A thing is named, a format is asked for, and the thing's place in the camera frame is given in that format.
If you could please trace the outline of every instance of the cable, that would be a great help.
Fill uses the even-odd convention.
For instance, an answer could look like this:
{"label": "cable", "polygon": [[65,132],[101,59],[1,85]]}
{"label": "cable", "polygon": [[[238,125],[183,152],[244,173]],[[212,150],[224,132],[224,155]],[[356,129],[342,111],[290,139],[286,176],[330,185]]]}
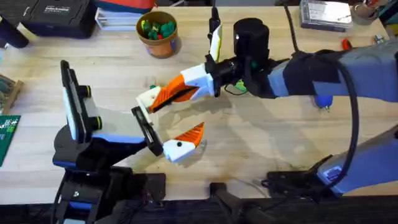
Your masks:
{"label": "cable", "polygon": [[351,78],[351,75],[349,74],[349,71],[347,71],[346,67],[344,67],[341,62],[337,60],[331,60],[326,57],[321,57],[318,56],[318,58],[328,62],[332,63],[334,66],[338,68],[338,70],[341,72],[341,75],[344,78],[344,81],[346,83],[347,91],[348,91],[348,96],[349,96],[349,102],[351,105],[351,120],[352,120],[352,125],[351,125],[351,140],[349,143],[349,149],[347,152],[346,160],[344,161],[343,168],[341,169],[341,172],[337,176],[336,179],[332,180],[329,184],[324,186],[322,190],[328,189],[330,187],[335,186],[338,184],[347,174],[348,169],[351,165],[351,162],[353,160],[356,146],[358,144],[358,136],[359,136],[359,110],[358,110],[358,99],[357,99],[357,94],[356,90],[354,87],[354,81]]}
{"label": "cable", "polygon": [[68,171],[65,171],[65,173],[62,177],[62,180],[60,182],[60,186],[58,187],[57,193],[55,194],[54,203],[51,206],[50,224],[54,224],[55,210],[57,209],[57,204],[58,204],[58,201],[60,200],[63,184],[65,183],[65,180],[67,179],[68,175],[69,175]]}
{"label": "cable", "polygon": [[299,52],[300,49],[297,46],[297,39],[296,39],[296,34],[294,32],[294,27],[293,27],[293,20],[292,20],[292,15],[290,14],[289,8],[286,5],[286,1],[282,1],[282,4],[284,5],[284,9],[286,12],[287,20],[289,22],[289,27],[290,27],[290,34],[292,36],[292,42],[293,42],[293,48],[295,52]]}
{"label": "cable", "polygon": [[[297,46],[297,40],[296,40],[296,36],[295,36],[295,32],[294,32],[292,16],[290,15],[289,8],[287,7],[285,1],[282,1],[282,4],[284,5],[287,19],[289,21],[290,33],[292,36],[294,50],[296,52],[299,52],[300,50]],[[345,66],[338,60],[332,60],[332,59],[329,59],[326,57],[322,57],[321,55],[315,55],[315,56],[326,63],[330,63],[330,64],[334,65],[338,69],[338,71],[340,71],[342,77],[345,80],[346,87],[347,87],[347,92],[348,92],[349,101],[350,101],[350,105],[351,105],[351,120],[352,120],[351,140],[350,140],[347,156],[346,156],[346,159],[343,164],[343,168],[341,169],[341,172],[339,173],[339,175],[337,176],[336,179],[332,180],[329,184],[326,184],[325,186],[323,186],[321,191],[318,192],[320,194],[322,191],[329,189],[329,188],[335,186],[336,184],[338,184],[346,176],[346,174],[349,170],[349,167],[351,166],[351,162],[352,162],[354,154],[355,154],[356,146],[358,144],[359,110],[358,110],[358,99],[357,99],[357,94],[356,94],[356,90],[354,87],[354,82],[353,82],[353,79],[351,78],[351,75],[349,74],[349,71],[345,68]],[[295,198],[296,196],[301,196],[304,192],[305,192],[305,190],[297,191],[295,194],[290,194],[290,196],[286,197],[285,200],[282,200],[280,202],[277,202],[277,203],[265,208],[264,211],[270,210],[279,205],[282,205],[283,203],[291,200],[292,198]]]}
{"label": "cable", "polygon": [[229,93],[229,94],[232,94],[232,95],[234,95],[234,96],[240,96],[240,95],[243,95],[243,94],[247,93],[247,91],[244,91],[243,93],[233,93],[233,92],[227,90],[227,87],[228,87],[229,85],[230,85],[230,83],[224,86],[225,92],[227,92],[227,93]]}

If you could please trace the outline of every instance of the circuit board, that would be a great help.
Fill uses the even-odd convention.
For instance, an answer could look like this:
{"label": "circuit board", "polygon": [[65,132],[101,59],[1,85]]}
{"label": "circuit board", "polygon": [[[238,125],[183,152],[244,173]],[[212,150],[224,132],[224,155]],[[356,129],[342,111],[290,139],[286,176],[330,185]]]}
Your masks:
{"label": "circuit board", "polygon": [[17,129],[19,115],[1,115],[0,116],[0,167],[6,157],[8,147],[12,137]]}

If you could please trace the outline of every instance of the wooden table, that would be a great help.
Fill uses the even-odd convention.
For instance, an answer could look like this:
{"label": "wooden table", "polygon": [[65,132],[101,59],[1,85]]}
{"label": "wooden table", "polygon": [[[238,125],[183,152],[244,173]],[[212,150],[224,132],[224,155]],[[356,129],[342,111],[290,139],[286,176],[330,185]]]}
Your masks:
{"label": "wooden table", "polygon": [[[348,37],[354,46],[373,44],[373,36],[387,37],[379,21],[355,26],[347,33],[301,29],[298,8],[291,7],[298,46],[307,52],[340,49]],[[135,97],[151,84],[167,83],[179,71],[205,61],[208,51],[208,7],[167,7],[178,21],[182,40],[179,53],[168,59],[152,58],[135,32],[97,30],[88,40],[38,38],[22,50],[8,48],[0,72],[25,85],[11,111],[22,118],[0,168],[0,203],[50,203],[63,175],[52,164],[53,139],[66,124],[62,103],[60,61],[68,60],[79,82],[91,85],[100,107],[130,113]],[[271,57],[293,52],[289,26],[282,7],[221,7],[224,24],[221,58],[233,56],[233,24],[244,17],[258,17],[270,28]],[[398,104],[359,99],[360,142],[398,123]],[[169,136],[206,121],[206,147],[171,164],[148,149],[120,164],[136,172],[164,172],[166,199],[207,198],[208,184],[227,182],[239,197],[263,197],[258,186],[270,170],[308,169],[329,154],[347,150],[351,117],[347,98],[335,97],[330,113],[321,113],[309,96],[262,100],[250,94],[205,98],[173,105],[154,115]],[[396,182],[359,189],[352,194],[396,194]]]}

